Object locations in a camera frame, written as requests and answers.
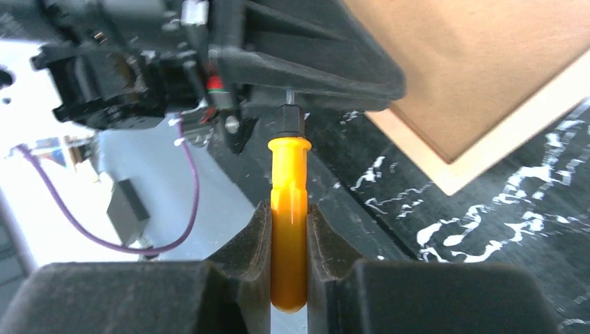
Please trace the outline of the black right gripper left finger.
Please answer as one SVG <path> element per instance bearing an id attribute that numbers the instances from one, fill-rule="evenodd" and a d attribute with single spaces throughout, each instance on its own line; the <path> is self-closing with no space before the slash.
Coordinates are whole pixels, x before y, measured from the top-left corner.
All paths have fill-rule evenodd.
<path id="1" fill-rule="evenodd" d="M 201 261 L 55 263 L 18 290 L 2 333 L 269 333 L 271 210 Z"/>

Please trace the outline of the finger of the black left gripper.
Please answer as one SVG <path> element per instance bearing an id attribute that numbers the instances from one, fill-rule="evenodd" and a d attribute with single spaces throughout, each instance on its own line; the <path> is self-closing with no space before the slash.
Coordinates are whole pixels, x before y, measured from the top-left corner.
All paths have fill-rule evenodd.
<path id="1" fill-rule="evenodd" d="M 241 107 L 382 110 L 403 70 L 342 1 L 215 1 L 214 59 Z"/>

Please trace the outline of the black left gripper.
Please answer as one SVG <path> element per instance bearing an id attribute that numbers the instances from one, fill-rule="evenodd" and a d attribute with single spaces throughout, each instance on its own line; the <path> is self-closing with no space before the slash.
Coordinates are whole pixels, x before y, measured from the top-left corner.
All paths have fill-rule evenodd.
<path id="1" fill-rule="evenodd" d="M 31 59 L 54 81 L 58 121 L 100 131 L 149 129 L 177 113 L 187 140 L 212 129 L 233 153 L 243 150 L 237 97 L 209 55 L 208 1 L 33 5 L 58 36 Z"/>

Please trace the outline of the orange handled screwdriver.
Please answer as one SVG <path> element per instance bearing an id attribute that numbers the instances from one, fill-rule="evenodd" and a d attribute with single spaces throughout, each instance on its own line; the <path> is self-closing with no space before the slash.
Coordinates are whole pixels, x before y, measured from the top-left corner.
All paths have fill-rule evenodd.
<path id="1" fill-rule="evenodd" d="M 268 143 L 271 160 L 271 302 L 281 312 L 298 312 L 308 300 L 308 151 L 305 113 L 287 90 L 278 107 L 280 130 Z"/>

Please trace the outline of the wooden picture frame with photo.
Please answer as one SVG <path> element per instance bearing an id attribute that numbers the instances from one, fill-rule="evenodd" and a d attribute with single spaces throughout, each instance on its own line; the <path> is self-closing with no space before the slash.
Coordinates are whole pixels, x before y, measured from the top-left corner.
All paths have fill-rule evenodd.
<path id="1" fill-rule="evenodd" d="M 589 91 L 588 1 L 348 1 L 406 95 L 367 117 L 453 195 Z"/>

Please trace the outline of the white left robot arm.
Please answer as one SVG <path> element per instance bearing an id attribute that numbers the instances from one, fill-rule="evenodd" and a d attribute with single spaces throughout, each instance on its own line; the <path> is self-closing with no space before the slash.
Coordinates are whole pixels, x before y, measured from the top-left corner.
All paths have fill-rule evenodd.
<path id="1" fill-rule="evenodd" d="M 314 111 L 384 109 L 406 76 L 343 1 L 2 1 L 1 128 L 302 136 Z"/>

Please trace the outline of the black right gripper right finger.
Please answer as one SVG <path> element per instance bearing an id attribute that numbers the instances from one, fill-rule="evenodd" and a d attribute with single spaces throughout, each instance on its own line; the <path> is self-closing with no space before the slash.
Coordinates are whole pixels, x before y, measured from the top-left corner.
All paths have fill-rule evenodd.
<path id="1" fill-rule="evenodd" d="M 505 264 L 371 260 L 308 213 L 309 333 L 556 333 L 534 277 Z"/>

